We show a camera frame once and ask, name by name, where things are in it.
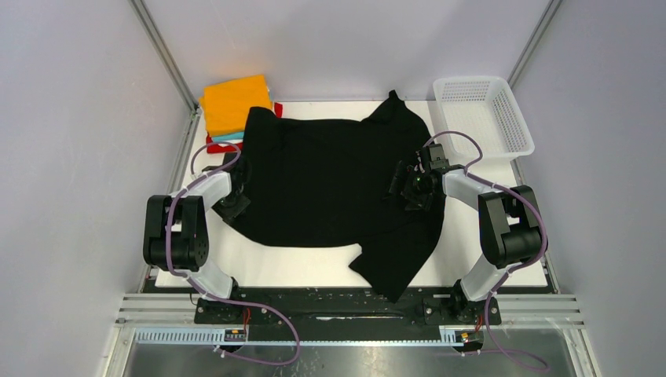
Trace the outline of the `black t shirt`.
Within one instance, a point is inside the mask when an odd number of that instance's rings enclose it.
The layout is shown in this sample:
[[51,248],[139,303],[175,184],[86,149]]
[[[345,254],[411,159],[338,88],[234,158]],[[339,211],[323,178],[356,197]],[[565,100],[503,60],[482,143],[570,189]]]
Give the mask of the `black t shirt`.
[[249,204],[232,227],[270,247],[341,247],[361,252],[349,267],[397,302],[441,236],[441,177],[418,208],[392,191],[399,170],[417,164],[430,132],[395,91],[366,118],[298,120],[249,111],[241,158],[250,167]]

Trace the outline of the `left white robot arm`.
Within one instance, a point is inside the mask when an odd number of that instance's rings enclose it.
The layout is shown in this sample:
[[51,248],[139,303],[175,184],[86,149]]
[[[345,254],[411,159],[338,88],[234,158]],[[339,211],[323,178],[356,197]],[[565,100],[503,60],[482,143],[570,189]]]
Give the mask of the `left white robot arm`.
[[226,323],[243,315],[242,299],[233,295],[236,280],[209,259],[207,213],[233,223],[251,201],[244,189],[251,165],[240,155],[208,166],[179,191],[150,196],[145,212],[143,258],[148,265],[188,282],[202,298],[215,301],[214,313]]

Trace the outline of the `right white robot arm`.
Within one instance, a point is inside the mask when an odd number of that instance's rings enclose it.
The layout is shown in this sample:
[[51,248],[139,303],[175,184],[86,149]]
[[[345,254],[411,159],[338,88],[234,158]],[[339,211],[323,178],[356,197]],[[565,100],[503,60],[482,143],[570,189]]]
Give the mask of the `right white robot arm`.
[[442,145],[421,147],[415,163],[397,163],[388,188],[407,210],[432,210],[435,196],[456,199],[478,213],[481,257],[456,284],[450,303],[455,320],[469,324],[481,314],[481,301],[495,293],[515,270],[538,262],[548,240],[534,191],[508,188],[452,165]]

